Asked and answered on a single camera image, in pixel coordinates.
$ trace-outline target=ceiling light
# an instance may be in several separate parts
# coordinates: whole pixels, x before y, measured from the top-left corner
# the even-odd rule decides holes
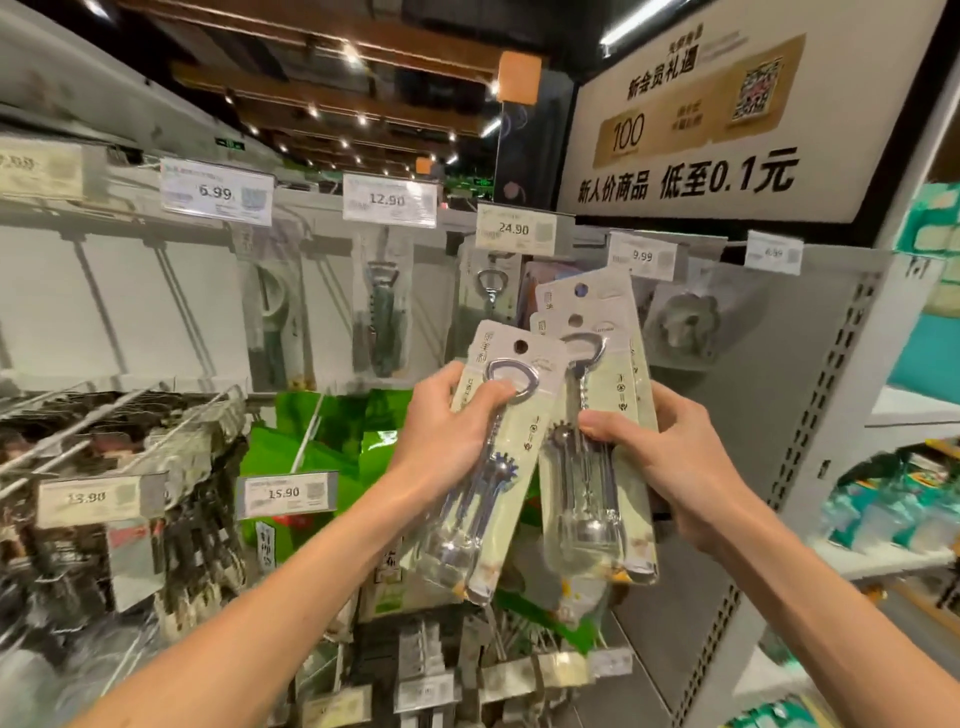
[[[99,0],[84,0],[84,6],[101,20],[110,20],[110,13],[100,4]]]
[[[481,136],[490,136],[493,132],[500,128],[502,120],[497,116],[493,121],[484,127],[484,130],[480,133]]]
[[[363,59],[352,43],[344,43],[344,59],[351,68],[363,67]]]
[[[600,38],[600,45],[613,45],[622,37],[639,28],[648,22],[654,15],[659,15],[667,7],[673,5],[677,0],[647,0],[635,11],[627,15],[623,20],[614,25],[606,34]]]

